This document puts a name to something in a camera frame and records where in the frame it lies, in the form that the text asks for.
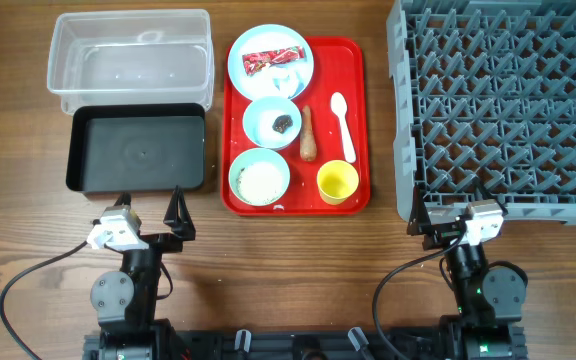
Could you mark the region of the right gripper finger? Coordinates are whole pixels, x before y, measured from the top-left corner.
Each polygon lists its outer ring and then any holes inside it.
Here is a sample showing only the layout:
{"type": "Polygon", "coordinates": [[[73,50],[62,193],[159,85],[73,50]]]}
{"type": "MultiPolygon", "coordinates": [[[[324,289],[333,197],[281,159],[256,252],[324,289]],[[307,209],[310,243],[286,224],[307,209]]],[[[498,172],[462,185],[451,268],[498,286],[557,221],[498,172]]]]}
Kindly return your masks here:
{"type": "Polygon", "coordinates": [[[476,176],[473,181],[472,184],[474,186],[474,194],[475,194],[475,199],[476,200],[493,200],[501,209],[502,214],[503,215],[507,215],[508,214],[508,210],[505,207],[505,205],[500,202],[497,198],[496,195],[493,195],[484,185],[484,183],[481,181],[481,179],[476,176]]]}
{"type": "Polygon", "coordinates": [[[414,187],[412,207],[408,220],[407,234],[410,236],[425,235],[431,231],[431,221],[423,196],[418,186],[414,187]]]}

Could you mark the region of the white rice pile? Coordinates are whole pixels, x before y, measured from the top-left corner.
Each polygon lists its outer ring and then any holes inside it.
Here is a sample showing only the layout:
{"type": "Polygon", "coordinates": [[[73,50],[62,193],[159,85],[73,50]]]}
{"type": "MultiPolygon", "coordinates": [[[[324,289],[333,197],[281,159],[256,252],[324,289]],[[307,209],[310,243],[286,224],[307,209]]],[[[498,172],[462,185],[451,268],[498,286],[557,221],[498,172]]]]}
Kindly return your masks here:
{"type": "Polygon", "coordinates": [[[243,168],[237,178],[240,197],[253,206],[264,206],[276,201],[283,193],[283,176],[269,162],[257,162],[243,168]]]}

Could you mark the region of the green bowl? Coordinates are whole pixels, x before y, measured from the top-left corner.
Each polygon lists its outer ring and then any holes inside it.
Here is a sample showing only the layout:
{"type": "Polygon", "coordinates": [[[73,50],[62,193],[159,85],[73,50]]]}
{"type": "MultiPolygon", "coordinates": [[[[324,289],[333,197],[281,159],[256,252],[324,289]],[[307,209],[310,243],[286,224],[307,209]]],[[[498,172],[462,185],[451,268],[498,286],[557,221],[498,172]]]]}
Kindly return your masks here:
{"type": "Polygon", "coordinates": [[[240,171],[243,168],[245,168],[246,166],[251,165],[253,163],[257,163],[257,162],[272,163],[282,173],[283,181],[284,181],[283,193],[277,200],[279,200],[285,194],[285,192],[287,191],[288,186],[290,184],[291,175],[290,175],[289,166],[288,166],[286,160],[279,153],[277,153],[274,150],[270,150],[270,149],[266,149],[266,148],[252,148],[252,149],[246,150],[246,151],[242,152],[240,155],[238,155],[235,158],[235,160],[232,162],[230,169],[229,169],[229,173],[228,173],[228,184],[229,184],[230,189],[234,193],[235,197],[247,205],[250,205],[250,204],[246,203],[240,197],[240,195],[238,193],[237,178],[239,176],[240,171]]]}

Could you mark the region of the yellow plastic cup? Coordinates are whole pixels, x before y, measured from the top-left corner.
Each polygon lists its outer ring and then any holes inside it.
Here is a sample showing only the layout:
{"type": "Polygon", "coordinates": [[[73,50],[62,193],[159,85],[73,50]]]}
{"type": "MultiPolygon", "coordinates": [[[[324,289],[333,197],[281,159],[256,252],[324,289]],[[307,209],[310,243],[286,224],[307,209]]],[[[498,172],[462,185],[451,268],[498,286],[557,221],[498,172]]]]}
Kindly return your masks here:
{"type": "Polygon", "coordinates": [[[351,163],[331,160],[319,168],[316,182],[322,200],[329,205],[339,205],[358,189],[359,173],[351,163]]]}

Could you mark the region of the light blue bowl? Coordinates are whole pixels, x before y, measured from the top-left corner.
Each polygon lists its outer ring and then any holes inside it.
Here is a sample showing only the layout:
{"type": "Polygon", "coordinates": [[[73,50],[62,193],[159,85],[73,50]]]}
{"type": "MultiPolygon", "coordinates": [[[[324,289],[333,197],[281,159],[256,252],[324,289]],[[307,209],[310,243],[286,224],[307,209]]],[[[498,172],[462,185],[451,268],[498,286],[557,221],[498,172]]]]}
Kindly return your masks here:
{"type": "Polygon", "coordinates": [[[289,99],[271,96],[252,101],[242,117],[242,128],[247,138],[256,146],[282,150],[297,139],[302,127],[302,115],[289,99]],[[274,120],[283,114],[292,117],[293,126],[284,134],[272,130],[274,120]]]}

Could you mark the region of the orange carrot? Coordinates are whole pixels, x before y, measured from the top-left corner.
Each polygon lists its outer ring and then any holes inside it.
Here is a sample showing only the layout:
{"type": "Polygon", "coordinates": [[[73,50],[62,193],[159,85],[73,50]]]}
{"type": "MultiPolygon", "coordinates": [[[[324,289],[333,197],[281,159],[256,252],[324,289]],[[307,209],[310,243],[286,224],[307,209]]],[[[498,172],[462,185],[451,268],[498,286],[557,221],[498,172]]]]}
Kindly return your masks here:
{"type": "Polygon", "coordinates": [[[312,162],[317,156],[317,146],[312,128],[312,113],[308,105],[302,108],[302,127],[300,131],[300,157],[312,162]]]}

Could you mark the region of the dark dried mushroom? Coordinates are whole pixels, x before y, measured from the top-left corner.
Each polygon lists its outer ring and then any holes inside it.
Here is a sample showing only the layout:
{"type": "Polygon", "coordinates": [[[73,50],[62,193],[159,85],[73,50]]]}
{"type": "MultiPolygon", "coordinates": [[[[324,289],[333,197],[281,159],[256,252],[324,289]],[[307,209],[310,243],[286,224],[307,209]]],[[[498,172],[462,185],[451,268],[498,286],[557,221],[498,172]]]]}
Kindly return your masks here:
{"type": "Polygon", "coordinates": [[[283,114],[278,116],[274,120],[272,124],[272,130],[279,134],[284,134],[292,126],[293,126],[292,117],[288,114],[283,114]]]}

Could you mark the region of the red snack wrapper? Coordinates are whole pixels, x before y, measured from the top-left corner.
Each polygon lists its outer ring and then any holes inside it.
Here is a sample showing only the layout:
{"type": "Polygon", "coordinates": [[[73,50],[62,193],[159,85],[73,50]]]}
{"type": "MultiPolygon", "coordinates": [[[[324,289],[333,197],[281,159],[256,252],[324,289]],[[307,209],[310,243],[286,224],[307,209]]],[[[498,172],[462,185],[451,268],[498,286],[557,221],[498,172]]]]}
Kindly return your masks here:
{"type": "Polygon", "coordinates": [[[274,65],[283,65],[306,58],[301,46],[292,46],[276,50],[253,52],[242,56],[242,64],[247,76],[253,76],[274,65]]]}

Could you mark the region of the white tissue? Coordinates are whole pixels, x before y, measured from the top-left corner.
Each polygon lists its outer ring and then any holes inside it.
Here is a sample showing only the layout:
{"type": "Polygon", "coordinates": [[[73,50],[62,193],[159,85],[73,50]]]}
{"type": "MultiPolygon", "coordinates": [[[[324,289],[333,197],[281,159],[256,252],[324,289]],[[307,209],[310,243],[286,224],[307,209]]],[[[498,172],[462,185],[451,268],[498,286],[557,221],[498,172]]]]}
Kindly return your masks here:
{"type": "Polygon", "coordinates": [[[296,96],[302,85],[299,74],[292,68],[270,67],[269,76],[271,84],[285,98],[296,96]]]}

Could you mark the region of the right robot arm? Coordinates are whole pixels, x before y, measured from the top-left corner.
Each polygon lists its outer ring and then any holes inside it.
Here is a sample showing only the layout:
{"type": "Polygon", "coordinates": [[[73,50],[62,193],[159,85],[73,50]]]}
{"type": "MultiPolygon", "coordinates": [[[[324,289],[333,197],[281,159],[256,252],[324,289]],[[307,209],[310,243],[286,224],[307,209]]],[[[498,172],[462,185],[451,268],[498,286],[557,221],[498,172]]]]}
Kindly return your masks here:
{"type": "Polygon", "coordinates": [[[505,359],[528,357],[524,330],[517,325],[527,295],[527,274],[508,261],[489,262],[484,243],[501,230],[506,207],[473,181],[475,201],[453,221],[431,222],[419,188],[414,189],[407,232],[422,235],[425,250],[443,252],[442,276],[452,290],[458,313],[439,324],[414,328],[392,339],[412,359],[505,359]]]}

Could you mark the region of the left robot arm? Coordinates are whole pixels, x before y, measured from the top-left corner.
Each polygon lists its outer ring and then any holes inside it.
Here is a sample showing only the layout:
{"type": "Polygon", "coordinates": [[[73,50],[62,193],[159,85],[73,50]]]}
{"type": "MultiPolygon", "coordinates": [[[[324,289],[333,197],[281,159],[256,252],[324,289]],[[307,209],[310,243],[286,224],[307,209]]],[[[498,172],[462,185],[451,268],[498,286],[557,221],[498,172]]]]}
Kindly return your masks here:
{"type": "Polygon", "coordinates": [[[90,301],[97,312],[100,334],[85,338],[84,359],[190,359],[190,348],[167,319],[155,318],[161,276],[168,276],[162,256],[180,253],[196,230],[184,194],[175,188],[163,223],[168,232],[145,234],[123,193],[93,222],[87,243],[95,250],[110,249],[122,256],[117,271],[102,274],[91,288],[90,301]]]}

